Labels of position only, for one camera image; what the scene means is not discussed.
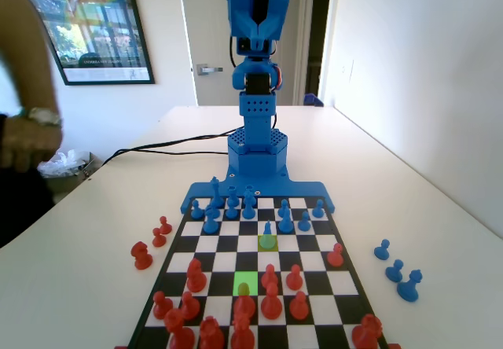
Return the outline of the bare person hand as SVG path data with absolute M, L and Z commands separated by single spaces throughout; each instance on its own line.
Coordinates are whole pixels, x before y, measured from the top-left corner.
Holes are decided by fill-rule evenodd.
M 1 167 L 26 172 L 50 160 L 61 146 L 62 129 L 20 117 L 7 118 L 1 138 Z

